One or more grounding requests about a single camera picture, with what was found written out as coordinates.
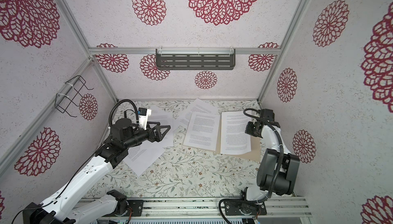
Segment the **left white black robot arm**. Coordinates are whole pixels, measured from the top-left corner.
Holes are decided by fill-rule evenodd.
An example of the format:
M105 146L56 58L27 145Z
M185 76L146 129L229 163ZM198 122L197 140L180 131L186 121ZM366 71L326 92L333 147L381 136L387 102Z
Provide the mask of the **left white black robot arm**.
M112 172L129 154L129 149L143 142L161 142L170 125L149 121L151 110L137 108L132 100L115 104L108 116L110 133L104 143L82 164L71 179L41 203L30 203L19 213L24 224L89 224L112 214L131 215L126 195L111 190L99 200L75 208L82 197L103 176Z

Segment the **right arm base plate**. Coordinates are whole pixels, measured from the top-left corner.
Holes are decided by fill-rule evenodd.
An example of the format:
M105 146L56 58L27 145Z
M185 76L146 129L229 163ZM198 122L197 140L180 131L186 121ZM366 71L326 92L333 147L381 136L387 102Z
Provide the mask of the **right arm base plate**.
M228 216L257 216L266 215L265 204L239 203L234 200L223 201L225 214Z

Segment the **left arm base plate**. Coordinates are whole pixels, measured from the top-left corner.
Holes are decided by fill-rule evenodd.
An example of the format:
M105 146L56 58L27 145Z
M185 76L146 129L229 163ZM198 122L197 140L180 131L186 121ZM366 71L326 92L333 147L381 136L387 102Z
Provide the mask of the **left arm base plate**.
M140 217L142 215L144 200L129 199L126 204L126 212L123 216Z

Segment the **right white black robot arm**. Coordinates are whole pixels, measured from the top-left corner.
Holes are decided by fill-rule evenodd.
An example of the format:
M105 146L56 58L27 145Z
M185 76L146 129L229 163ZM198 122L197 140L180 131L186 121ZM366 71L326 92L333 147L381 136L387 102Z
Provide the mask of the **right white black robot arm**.
M265 150L256 177L256 186L245 188L240 199L223 198L219 201L220 216L228 224L231 221L223 213L223 203L226 207L235 207L239 212L250 208L250 215L255 214L257 219L266 211L265 202L273 194L282 196L293 193L300 166L299 157L290 152L282 139L281 127L274 119L273 110L246 108L243 114L255 120L247 123L245 133L266 139L271 147Z

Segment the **brown cardboard folder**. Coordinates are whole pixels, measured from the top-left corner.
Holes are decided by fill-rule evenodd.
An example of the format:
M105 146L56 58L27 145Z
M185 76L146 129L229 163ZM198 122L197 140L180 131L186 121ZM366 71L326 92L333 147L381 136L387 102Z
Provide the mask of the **brown cardboard folder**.
M260 139L246 134L246 126L250 121L251 118L242 111L222 112L216 153L259 162Z

